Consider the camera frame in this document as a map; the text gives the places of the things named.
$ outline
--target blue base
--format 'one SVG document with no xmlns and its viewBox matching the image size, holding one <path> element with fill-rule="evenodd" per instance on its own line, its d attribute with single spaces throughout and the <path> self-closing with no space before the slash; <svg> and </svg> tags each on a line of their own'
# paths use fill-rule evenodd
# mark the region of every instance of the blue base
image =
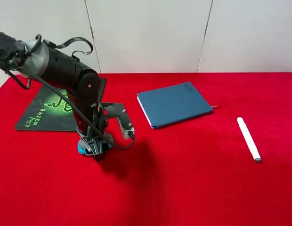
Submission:
<svg viewBox="0 0 292 226">
<path fill-rule="evenodd" d="M 80 142 L 80 140 L 78 141 L 78 145 L 77 145 L 78 146 L 78 152 L 80 154 L 85 154 L 85 150 L 80 147 L 79 142 Z"/>
<path fill-rule="evenodd" d="M 80 154 L 85 154 L 85 149 L 82 149 L 81 147 L 80 147 L 80 145 L 79 145 L 79 142 L 80 142 L 80 140 L 78 141 L 78 145 L 77 145 L 77 148 L 78 148 L 78 152 L 80 153 Z"/>
</svg>

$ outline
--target white marker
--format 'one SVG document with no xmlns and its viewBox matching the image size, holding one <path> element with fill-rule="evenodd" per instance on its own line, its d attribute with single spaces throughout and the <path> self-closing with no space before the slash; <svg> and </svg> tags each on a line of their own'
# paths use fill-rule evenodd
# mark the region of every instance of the white marker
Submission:
<svg viewBox="0 0 292 226">
<path fill-rule="evenodd" d="M 253 141 L 253 138 L 251 137 L 250 132 L 249 132 L 248 128 L 246 127 L 246 124 L 244 123 L 244 121 L 241 117 L 237 118 L 237 122 L 238 122 L 239 128 L 242 132 L 242 135 L 246 141 L 246 144 L 247 144 L 254 160 L 256 162 L 260 162 L 261 157 L 260 157 L 258 149 Z"/>
</svg>

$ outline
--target red tablecloth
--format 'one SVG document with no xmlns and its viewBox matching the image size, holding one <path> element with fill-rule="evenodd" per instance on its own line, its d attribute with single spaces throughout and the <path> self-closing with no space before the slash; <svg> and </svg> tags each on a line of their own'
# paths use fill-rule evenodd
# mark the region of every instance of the red tablecloth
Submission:
<svg viewBox="0 0 292 226">
<path fill-rule="evenodd" d="M 102 76 L 103 101 L 125 104 L 136 143 L 101 162 L 78 154 L 74 132 L 14 130 L 40 84 L 0 89 L 0 226 L 292 226 L 292 73 Z M 151 129 L 136 93 L 185 81 L 222 107 Z M 115 120 L 107 131 L 127 144 Z"/>
</svg>

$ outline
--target green razer logo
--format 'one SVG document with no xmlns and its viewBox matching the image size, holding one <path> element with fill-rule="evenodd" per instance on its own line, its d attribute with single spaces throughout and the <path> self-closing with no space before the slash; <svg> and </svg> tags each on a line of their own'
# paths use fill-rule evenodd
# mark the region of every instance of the green razer logo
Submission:
<svg viewBox="0 0 292 226">
<path fill-rule="evenodd" d="M 55 101 L 55 100 L 52 100 L 52 103 L 45 103 L 44 105 L 47 106 L 47 107 L 52 107 L 54 109 L 62 109 L 63 112 L 65 113 L 68 113 L 68 112 L 71 112 L 72 111 L 72 107 L 67 103 L 65 102 L 61 97 L 58 97 L 58 100 Z"/>
</svg>

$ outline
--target white wall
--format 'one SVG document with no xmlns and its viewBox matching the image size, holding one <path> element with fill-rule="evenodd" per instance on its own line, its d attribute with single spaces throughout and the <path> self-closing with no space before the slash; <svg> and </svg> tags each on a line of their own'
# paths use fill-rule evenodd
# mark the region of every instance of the white wall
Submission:
<svg viewBox="0 0 292 226">
<path fill-rule="evenodd" d="M 196 72 L 211 0 L 87 0 L 103 73 Z"/>
<path fill-rule="evenodd" d="M 0 31 L 18 40 L 31 40 L 36 34 L 55 44 L 82 36 L 93 43 L 84 0 L 0 0 Z M 71 44 L 62 51 L 89 50 L 84 42 Z M 99 72 L 95 51 L 91 55 L 76 53 L 82 62 Z M 0 71 L 0 86 L 7 79 Z"/>
<path fill-rule="evenodd" d="M 292 0 L 214 0 L 199 72 L 292 72 Z"/>
</svg>

